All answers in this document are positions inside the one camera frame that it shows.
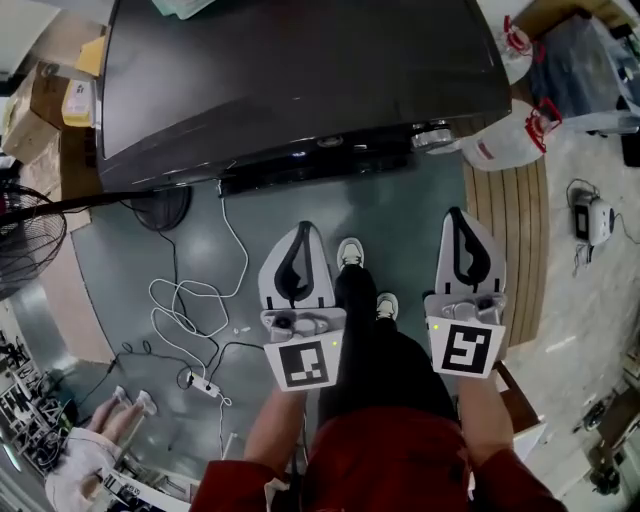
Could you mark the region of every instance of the white cable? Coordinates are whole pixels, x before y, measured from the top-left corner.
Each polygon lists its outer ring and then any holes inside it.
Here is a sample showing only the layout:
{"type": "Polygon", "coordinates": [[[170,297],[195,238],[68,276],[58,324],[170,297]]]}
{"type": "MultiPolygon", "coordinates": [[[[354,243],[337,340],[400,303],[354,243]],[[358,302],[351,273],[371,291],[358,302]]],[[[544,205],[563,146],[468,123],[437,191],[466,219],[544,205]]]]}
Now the white cable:
{"type": "Polygon", "coordinates": [[[224,441],[222,439],[222,421],[224,419],[224,406],[233,405],[233,402],[230,398],[227,398],[222,393],[220,393],[220,429],[218,430],[218,436],[220,438],[220,460],[224,460],[224,441]]]}
{"type": "Polygon", "coordinates": [[[220,199],[220,204],[222,205],[222,218],[224,219],[224,223],[226,224],[227,228],[231,232],[231,235],[233,236],[235,241],[238,243],[238,245],[240,246],[240,249],[242,250],[242,252],[244,254],[244,267],[242,269],[242,273],[240,274],[240,278],[238,279],[238,284],[236,285],[236,288],[233,291],[233,293],[230,293],[230,294],[227,294],[227,295],[221,295],[220,292],[218,291],[218,289],[215,286],[212,286],[212,285],[207,284],[207,283],[201,283],[199,281],[192,281],[192,280],[189,280],[189,279],[182,280],[179,283],[174,283],[174,282],[168,281],[166,279],[154,279],[149,284],[149,297],[151,297],[151,300],[156,305],[156,307],[154,307],[151,310],[151,325],[153,326],[153,330],[156,332],[156,334],[165,343],[171,345],[173,348],[176,348],[176,349],[180,350],[181,352],[184,352],[185,354],[191,356],[193,359],[198,361],[200,363],[200,365],[202,366],[202,378],[203,379],[206,379],[206,377],[207,377],[207,368],[206,368],[205,364],[202,362],[202,360],[199,357],[196,357],[194,354],[189,352],[187,349],[182,348],[182,347],[180,347],[178,345],[175,345],[174,343],[170,342],[167,338],[165,338],[162,335],[162,333],[160,332],[160,330],[158,329],[158,326],[156,325],[155,315],[156,315],[157,312],[160,312],[160,313],[166,315],[171,320],[173,320],[176,324],[178,324],[182,329],[184,329],[186,332],[188,332],[189,334],[192,334],[193,336],[197,336],[199,338],[211,338],[211,337],[215,336],[216,334],[218,334],[223,329],[225,329],[229,325],[229,314],[227,313],[227,308],[224,305],[223,299],[230,299],[232,297],[235,297],[238,294],[238,291],[240,290],[240,287],[242,286],[242,282],[244,281],[244,276],[247,273],[247,268],[249,267],[249,253],[247,252],[247,249],[243,245],[243,243],[240,240],[240,238],[238,238],[238,235],[233,230],[233,228],[231,227],[231,224],[229,223],[229,220],[227,219],[227,208],[226,208],[226,205],[225,205],[224,197],[220,199]],[[173,286],[174,291],[173,291],[173,298],[171,299],[171,307],[163,306],[162,304],[160,304],[156,300],[155,296],[153,295],[153,286],[155,284],[157,284],[157,283],[164,283],[164,284],[168,284],[170,286],[173,286]],[[200,286],[200,287],[203,287],[203,288],[207,288],[209,290],[213,290],[214,293],[200,293],[200,292],[197,292],[197,291],[195,291],[193,289],[194,286],[196,286],[196,287],[200,286]],[[200,334],[198,332],[198,329],[196,328],[195,324],[189,318],[187,318],[187,316],[185,316],[184,314],[176,311],[176,300],[178,299],[178,294],[181,291],[189,293],[189,294],[193,295],[194,297],[209,297],[209,298],[218,299],[218,301],[220,303],[220,309],[222,310],[222,313],[224,314],[224,324],[222,326],[218,327],[217,329],[215,329],[213,332],[211,332],[209,334],[200,334]]]}

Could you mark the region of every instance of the wooden bench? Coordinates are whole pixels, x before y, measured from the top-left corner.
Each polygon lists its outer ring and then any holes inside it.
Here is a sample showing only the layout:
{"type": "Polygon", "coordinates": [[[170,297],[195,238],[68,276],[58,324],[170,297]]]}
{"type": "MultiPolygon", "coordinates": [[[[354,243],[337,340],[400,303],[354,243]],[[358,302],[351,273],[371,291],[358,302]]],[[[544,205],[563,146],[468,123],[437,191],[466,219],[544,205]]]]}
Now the wooden bench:
{"type": "MultiPolygon", "coordinates": [[[[528,82],[512,87],[514,98],[533,104],[528,82]]],[[[484,126],[474,125],[475,132],[484,126]]],[[[507,258],[505,346],[538,334],[547,279],[549,194],[544,157],[524,167],[484,172],[465,162],[467,210],[493,234],[507,258]]]]}

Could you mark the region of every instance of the gray floor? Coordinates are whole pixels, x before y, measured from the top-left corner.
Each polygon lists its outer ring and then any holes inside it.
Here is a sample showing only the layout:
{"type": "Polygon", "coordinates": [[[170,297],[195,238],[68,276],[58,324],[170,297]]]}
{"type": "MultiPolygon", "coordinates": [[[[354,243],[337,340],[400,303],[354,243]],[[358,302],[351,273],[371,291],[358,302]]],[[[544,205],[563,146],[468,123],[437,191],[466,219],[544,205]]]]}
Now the gray floor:
{"type": "MultiPolygon", "coordinates": [[[[400,302],[399,327],[426,346],[421,295],[433,286],[442,219],[448,208],[464,207],[464,182],[458,155],[426,157],[410,172],[358,177],[329,183],[312,183],[273,189],[231,198],[229,220],[245,243],[250,266],[238,297],[226,301],[230,326],[216,339],[263,344],[266,331],[259,324],[261,310],[257,273],[271,247],[301,220],[313,222],[325,243],[332,274],[337,275],[335,253],[342,238],[358,236],[379,290],[395,292],[400,302]],[[235,335],[234,328],[251,330],[235,335]]],[[[216,184],[194,187],[194,201],[183,223],[168,235],[178,245],[179,275],[217,286],[222,292],[235,287],[243,256],[224,226],[216,184]]],[[[148,286],[154,278],[172,279],[170,244],[145,230],[133,213],[121,205],[96,209],[93,223],[73,234],[83,276],[97,316],[114,349],[123,342],[136,350],[148,340],[154,352],[182,354],[166,345],[152,330],[152,302],[148,286]]],[[[170,289],[158,289],[167,302],[170,289]]],[[[215,299],[185,298],[189,315],[203,331],[212,331],[223,318],[215,299]]],[[[44,307],[37,288],[30,287],[14,301],[16,314],[44,307]]],[[[193,351],[205,362],[214,347],[159,318],[160,330],[173,342],[193,351]]],[[[37,333],[25,332],[32,344],[37,333]]],[[[59,358],[60,342],[48,340],[42,350],[59,358]]],[[[79,365],[69,379],[82,396],[104,374],[100,365],[79,365]]],[[[123,357],[118,367],[87,401],[86,412],[105,399],[116,383],[135,394],[144,388],[152,393],[160,414],[144,427],[136,441],[136,453],[150,464],[200,477],[209,459],[219,456],[219,401],[195,389],[183,391],[175,383],[181,364],[150,357],[123,357]]],[[[240,436],[236,454],[253,418],[267,396],[272,376],[258,350],[233,347],[214,382],[233,406],[225,408],[224,433],[240,436]]],[[[310,429],[313,435],[314,397],[310,397],[310,429]]]]}

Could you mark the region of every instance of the sneaker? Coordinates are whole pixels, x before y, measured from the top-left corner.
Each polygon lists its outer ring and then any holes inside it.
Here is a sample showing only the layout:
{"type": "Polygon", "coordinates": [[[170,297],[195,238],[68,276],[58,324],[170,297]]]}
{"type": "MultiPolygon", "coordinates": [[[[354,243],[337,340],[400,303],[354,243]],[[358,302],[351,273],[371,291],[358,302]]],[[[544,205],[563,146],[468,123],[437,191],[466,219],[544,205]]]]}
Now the sneaker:
{"type": "Polygon", "coordinates": [[[131,407],[132,403],[129,399],[129,395],[127,395],[127,392],[122,386],[116,386],[116,390],[113,392],[113,396],[116,397],[118,399],[118,402],[120,402],[122,405],[131,407]]]}
{"type": "Polygon", "coordinates": [[[364,250],[357,238],[345,238],[338,247],[338,268],[340,271],[346,265],[358,265],[364,268],[364,250]]]}
{"type": "Polygon", "coordinates": [[[378,295],[378,307],[376,308],[377,318],[390,318],[395,320],[398,318],[398,298],[389,292],[378,295]]]}
{"type": "Polygon", "coordinates": [[[136,404],[142,405],[145,414],[148,414],[149,416],[155,416],[158,414],[158,406],[153,401],[153,398],[151,398],[151,395],[146,391],[140,391],[136,404]]]}

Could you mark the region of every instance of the forearm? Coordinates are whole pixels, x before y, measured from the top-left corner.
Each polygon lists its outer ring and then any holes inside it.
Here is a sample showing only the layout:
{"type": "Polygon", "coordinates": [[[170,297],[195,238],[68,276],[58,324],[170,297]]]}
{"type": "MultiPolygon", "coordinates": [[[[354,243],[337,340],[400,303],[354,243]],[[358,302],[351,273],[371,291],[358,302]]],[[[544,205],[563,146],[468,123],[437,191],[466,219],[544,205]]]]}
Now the forearm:
{"type": "Polygon", "coordinates": [[[460,420],[471,460],[481,466],[505,448],[513,448],[513,425],[498,392],[495,372],[487,379],[458,380],[460,420]]]}
{"type": "Polygon", "coordinates": [[[282,475],[300,436],[306,399],[305,392],[274,389],[251,428],[244,460],[282,475]]]}

